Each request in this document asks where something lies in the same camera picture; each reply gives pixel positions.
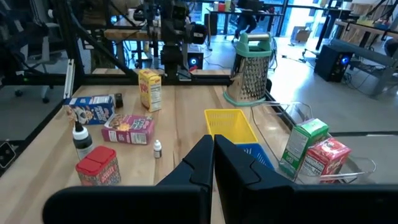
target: yellow basket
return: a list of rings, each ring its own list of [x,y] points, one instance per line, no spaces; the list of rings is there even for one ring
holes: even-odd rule
[[[257,137],[240,109],[205,110],[207,131],[222,134],[234,144],[257,143]]]

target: cheese grater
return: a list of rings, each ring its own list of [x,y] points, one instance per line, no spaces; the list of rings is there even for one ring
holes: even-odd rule
[[[269,59],[272,54],[271,34],[242,34],[236,45],[231,71],[232,84],[224,97],[235,106],[250,106],[264,101]],[[259,41],[249,45],[250,41]]]

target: cereal box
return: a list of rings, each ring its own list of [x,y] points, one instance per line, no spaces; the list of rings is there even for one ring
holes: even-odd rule
[[[154,133],[152,117],[114,114],[102,129],[105,141],[148,144]]]
[[[81,124],[104,124],[114,114],[113,97],[109,95],[69,98],[64,107],[69,120]]]
[[[162,79],[150,69],[142,69],[138,74],[141,103],[149,112],[161,109]]]
[[[310,119],[296,125],[280,161],[280,169],[290,178],[296,178],[307,149],[328,136],[329,127],[319,119]]]
[[[350,152],[350,148],[335,138],[329,138],[308,148],[300,173],[310,177],[336,174]]]

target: plastic basket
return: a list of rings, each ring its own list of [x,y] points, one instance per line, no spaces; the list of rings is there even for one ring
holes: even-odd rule
[[[254,144],[237,144],[238,148],[243,149],[243,151],[252,157],[256,158],[260,163],[267,166],[268,168],[275,170],[274,166],[271,164],[267,154],[262,149],[261,145],[258,143]]]
[[[205,110],[207,131],[222,134],[234,144],[257,143],[257,137],[240,109]]]

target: red carton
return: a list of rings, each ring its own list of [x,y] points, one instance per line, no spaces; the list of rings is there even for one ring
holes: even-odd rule
[[[301,173],[309,176],[336,174],[350,152],[350,148],[335,138],[329,138],[308,148]]]

